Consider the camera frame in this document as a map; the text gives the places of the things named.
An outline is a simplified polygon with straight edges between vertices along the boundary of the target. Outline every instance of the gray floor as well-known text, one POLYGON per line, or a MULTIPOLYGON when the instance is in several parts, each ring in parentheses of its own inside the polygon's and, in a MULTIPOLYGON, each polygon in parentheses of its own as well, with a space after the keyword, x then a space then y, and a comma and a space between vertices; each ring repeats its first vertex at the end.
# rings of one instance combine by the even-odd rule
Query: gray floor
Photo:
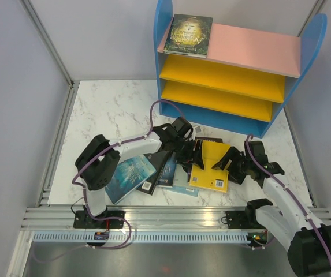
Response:
MULTIPOLYGON (((50 259, 78 244, 34 243, 39 259, 50 259)), ((29 260, 25 277, 171 276, 294 277, 284 248, 276 241, 251 251, 231 244, 132 244, 120 250, 79 249, 52 263, 29 260)))

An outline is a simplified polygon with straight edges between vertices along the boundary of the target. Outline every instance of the yellow shelf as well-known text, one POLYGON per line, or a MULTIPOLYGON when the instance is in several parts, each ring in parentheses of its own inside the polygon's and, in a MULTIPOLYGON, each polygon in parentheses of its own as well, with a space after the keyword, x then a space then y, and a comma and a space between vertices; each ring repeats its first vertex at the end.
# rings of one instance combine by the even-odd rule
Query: yellow shelf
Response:
POLYGON ((283 103, 285 77, 203 59, 168 55, 160 78, 283 103))
POLYGON ((265 122, 272 120, 270 101, 195 85, 167 81, 161 98, 265 122))

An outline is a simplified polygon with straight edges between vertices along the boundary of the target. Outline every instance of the pink shelf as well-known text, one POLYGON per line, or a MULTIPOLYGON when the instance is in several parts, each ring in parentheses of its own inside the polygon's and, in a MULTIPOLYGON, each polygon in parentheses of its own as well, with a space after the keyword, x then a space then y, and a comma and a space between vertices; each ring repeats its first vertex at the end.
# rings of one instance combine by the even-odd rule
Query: pink shelf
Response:
MULTIPOLYGON (((169 29, 158 52, 163 52, 169 29)), ((206 60, 299 78, 300 38, 213 24, 206 60)))

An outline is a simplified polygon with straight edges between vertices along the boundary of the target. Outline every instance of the white marble surface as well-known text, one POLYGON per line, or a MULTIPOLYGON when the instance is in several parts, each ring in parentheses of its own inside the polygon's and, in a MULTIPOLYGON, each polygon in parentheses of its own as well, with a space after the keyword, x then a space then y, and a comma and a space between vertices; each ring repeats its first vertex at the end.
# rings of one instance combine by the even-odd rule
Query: white marble surface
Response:
MULTIPOLYGON (((143 134, 149 128, 149 109, 157 100, 155 80, 81 81, 72 116, 62 146, 51 188, 50 204, 72 204, 82 196, 79 186, 71 184, 77 173, 76 158, 97 134, 107 138, 143 134)), ((154 124, 172 122, 154 109, 154 124)), ((222 137, 224 143, 243 150, 245 135, 204 126, 198 136, 222 137)), ((282 112, 262 139, 269 160, 279 162, 293 190, 311 205, 310 196, 297 158, 285 114, 282 112)), ((152 196, 134 191, 120 205, 244 206, 247 201, 266 197, 247 177, 242 185, 228 183, 227 193, 200 190, 198 197, 156 188, 152 196)))

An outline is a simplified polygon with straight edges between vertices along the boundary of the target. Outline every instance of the dark green book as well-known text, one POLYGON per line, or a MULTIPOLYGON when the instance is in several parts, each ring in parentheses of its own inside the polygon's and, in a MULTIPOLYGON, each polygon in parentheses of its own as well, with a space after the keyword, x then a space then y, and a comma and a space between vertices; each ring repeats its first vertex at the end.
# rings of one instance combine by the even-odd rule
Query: dark green book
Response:
POLYGON ((175 14, 164 53, 206 58, 212 23, 212 17, 175 14))

